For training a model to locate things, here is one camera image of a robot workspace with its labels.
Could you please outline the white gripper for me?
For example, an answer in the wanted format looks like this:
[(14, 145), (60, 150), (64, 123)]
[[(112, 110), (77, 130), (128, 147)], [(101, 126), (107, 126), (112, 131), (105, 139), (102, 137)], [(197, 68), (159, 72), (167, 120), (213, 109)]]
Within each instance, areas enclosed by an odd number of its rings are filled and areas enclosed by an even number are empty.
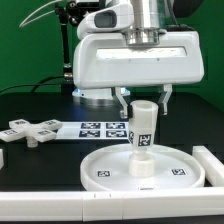
[(73, 75), (80, 89), (113, 87), (122, 119), (129, 117), (129, 105), (120, 87), (162, 85), (158, 104), (166, 115), (171, 84), (195, 83), (204, 76), (199, 36), (195, 31), (168, 32), (157, 46), (131, 48), (120, 33), (90, 34), (74, 52)]

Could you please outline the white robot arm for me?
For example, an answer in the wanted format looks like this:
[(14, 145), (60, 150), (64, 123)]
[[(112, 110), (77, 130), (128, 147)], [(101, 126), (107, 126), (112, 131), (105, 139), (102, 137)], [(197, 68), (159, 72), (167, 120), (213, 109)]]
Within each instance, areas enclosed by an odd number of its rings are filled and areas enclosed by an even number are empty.
[(199, 35), (175, 24), (177, 0), (108, 0), (104, 9), (84, 17), (77, 29), (73, 79), (90, 96), (111, 94), (121, 104), (120, 115), (130, 116), (121, 95), (123, 87), (158, 86), (159, 104), (167, 101), (176, 84), (195, 83), (204, 75)]

